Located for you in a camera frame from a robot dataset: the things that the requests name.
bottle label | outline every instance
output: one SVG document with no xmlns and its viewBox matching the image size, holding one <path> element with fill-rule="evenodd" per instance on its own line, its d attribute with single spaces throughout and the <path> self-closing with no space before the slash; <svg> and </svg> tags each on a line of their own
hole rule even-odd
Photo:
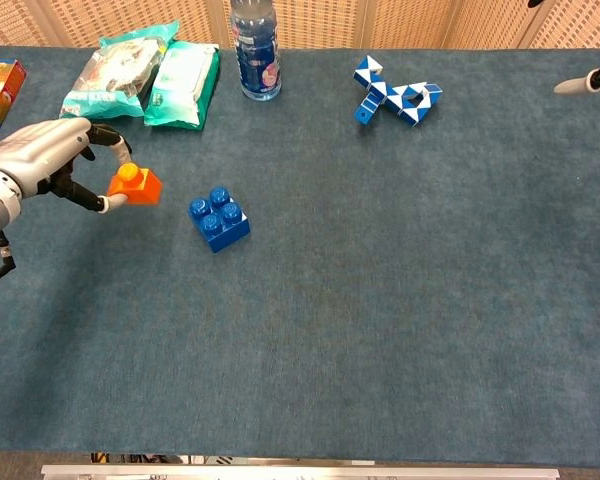
<svg viewBox="0 0 600 480">
<path fill-rule="evenodd" d="M 275 34 L 266 41 L 240 35 L 233 29 L 242 85 L 254 93 L 266 93 L 280 83 L 280 62 Z"/>
</svg>

black cable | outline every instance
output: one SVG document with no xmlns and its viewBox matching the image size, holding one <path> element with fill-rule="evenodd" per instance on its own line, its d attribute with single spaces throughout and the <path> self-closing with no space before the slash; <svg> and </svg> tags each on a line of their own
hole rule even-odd
<svg viewBox="0 0 600 480">
<path fill-rule="evenodd" d="M 0 256 L 2 257 L 2 266 L 0 267 L 0 279 L 11 270 L 16 268 L 16 262 L 11 255 L 9 240 L 2 230 L 0 230 Z"/>
</svg>

gray felt mat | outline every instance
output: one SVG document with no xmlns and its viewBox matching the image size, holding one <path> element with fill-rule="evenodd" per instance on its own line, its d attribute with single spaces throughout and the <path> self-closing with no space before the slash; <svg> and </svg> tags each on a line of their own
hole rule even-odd
<svg viewBox="0 0 600 480">
<path fill-rule="evenodd" d="M 108 216 L 52 195 L 8 228 L 0 449 L 600 466 L 600 51 L 374 52 L 444 93 L 361 127 L 365 52 L 231 52 L 202 133 L 114 122 L 165 184 Z M 0 138 L 54 118 L 86 50 L 0 48 L 29 79 Z M 103 148 L 75 178 L 103 191 Z M 189 201 L 226 185 L 218 255 Z"/>
</svg>

water bottle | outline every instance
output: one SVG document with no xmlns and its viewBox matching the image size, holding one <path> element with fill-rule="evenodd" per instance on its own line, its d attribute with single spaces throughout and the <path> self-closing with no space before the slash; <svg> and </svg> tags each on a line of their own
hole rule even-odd
<svg viewBox="0 0 600 480">
<path fill-rule="evenodd" d="M 253 100 L 270 100 L 280 91 L 276 25 L 271 0 L 231 0 L 242 91 Z"/>
</svg>

floor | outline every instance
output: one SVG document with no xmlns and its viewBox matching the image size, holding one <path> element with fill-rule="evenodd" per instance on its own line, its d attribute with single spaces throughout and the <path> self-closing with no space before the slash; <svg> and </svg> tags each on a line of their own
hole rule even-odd
<svg viewBox="0 0 600 480">
<path fill-rule="evenodd" d="M 0 452 L 0 480 L 39 480 L 42 478 L 40 475 L 42 465 L 83 463 L 90 463 L 88 454 Z M 400 464 L 400 466 L 433 467 L 441 465 Z M 560 478 L 563 480 L 600 480 L 600 469 L 560 468 L 559 470 Z"/>
</svg>

